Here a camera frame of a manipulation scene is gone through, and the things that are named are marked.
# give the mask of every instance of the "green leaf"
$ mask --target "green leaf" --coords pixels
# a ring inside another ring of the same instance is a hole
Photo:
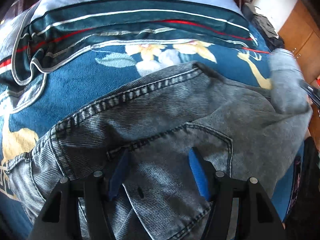
[[[96,62],[107,67],[129,67],[135,66],[136,61],[128,54],[113,52],[106,55],[104,58],[96,58]]]

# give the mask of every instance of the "bed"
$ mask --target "bed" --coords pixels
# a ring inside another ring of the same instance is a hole
[[[233,0],[40,0],[5,23],[0,37],[0,213],[17,239],[27,238],[35,214],[13,193],[6,162],[81,106],[193,60],[229,79],[272,87],[270,51]],[[292,174],[274,200],[282,219]]]

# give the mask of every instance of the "wooden cabinet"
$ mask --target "wooden cabinet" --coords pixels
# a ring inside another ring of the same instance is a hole
[[[291,12],[279,31],[279,35],[284,40],[285,48],[293,53],[297,53],[303,47],[312,33],[312,28],[295,10]]]
[[[320,75],[320,38],[315,32],[312,33],[295,57],[308,83],[311,83]]]

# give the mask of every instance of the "red stripe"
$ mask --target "red stripe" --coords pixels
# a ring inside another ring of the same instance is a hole
[[[257,52],[257,53],[270,54],[270,52],[268,52],[268,51],[262,51],[262,50],[256,50],[256,49],[249,49],[249,48],[245,48],[245,47],[242,47],[242,49],[254,51],[254,52]]]
[[[9,59],[5,60],[4,62],[2,62],[0,64],[0,67],[5,67],[5,66],[7,66],[9,64],[11,64],[11,58],[9,58]]]
[[[214,33],[220,34],[220,35],[226,35],[226,36],[230,36],[233,38],[237,38],[237,39],[241,39],[241,40],[246,40],[246,41],[252,41],[252,38],[243,38],[243,37],[239,37],[239,36],[235,36],[235,35],[231,35],[231,34],[226,34],[226,33],[222,33],[222,32],[218,32],[216,30],[214,30],[211,27],[205,26],[205,25],[201,25],[198,23],[194,23],[194,22],[189,22],[189,21],[182,21],[182,20],[163,20],[163,21],[156,21],[156,22],[165,22],[165,23],[181,23],[181,24],[188,24],[188,25],[193,25],[193,26],[197,26],[197,27],[201,27],[201,28],[205,28],[208,29]]]
[[[59,41],[62,41],[62,40],[64,40],[64,39],[66,39],[66,38],[69,38],[70,36],[76,35],[76,34],[78,34],[78,33],[83,33],[83,32],[85,32],[85,31],[91,30],[91,29],[93,29],[93,28],[87,28],[87,29],[75,31],[75,32],[66,34],[66,35],[64,35],[64,36],[61,36],[61,37],[59,37],[59,38],[56,38],[56,39],[54,39],[54,40],[52,40],[52,41],[41,41],[41,42],[40,42],[39,44],[37,44],[36,46],[32,47],[32,48],[31,48],[31,51],[32,51],[32,52],[33,52],[33,51],[36,51],[36,50],[39,49],[41,46],[43,46],[43,45],[45,45],[45,44],[48,44],[48,43],[50,43],[50,42],[59,42]],[[26,50],[27,48],[28,48],[28,45],[23,46],[22,48],[17,49],[17,52],[22,52],[22,51]]]

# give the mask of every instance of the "silver screw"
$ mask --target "silver screw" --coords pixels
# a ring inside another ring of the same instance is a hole
[[[59,181],[60,181],[61,184],[65,184],[65,183],[68,182],[68,178],[67,177],[62,177]]]
[[[258,183],[258,180],[257,180],[255,177],[252,177],[252,178],[250,178],[250,182],[251,182],[252,184],[257,184],[257,183]]]
[[[224,177],[223,171],[216,171],[216,176],[217,176],[218,178],[223,178],[223,177]]]
[[[95,177],[101,177],[102,176],[102,171],[95,171],[94,173],[93,173],[93,175],[95,176]]]

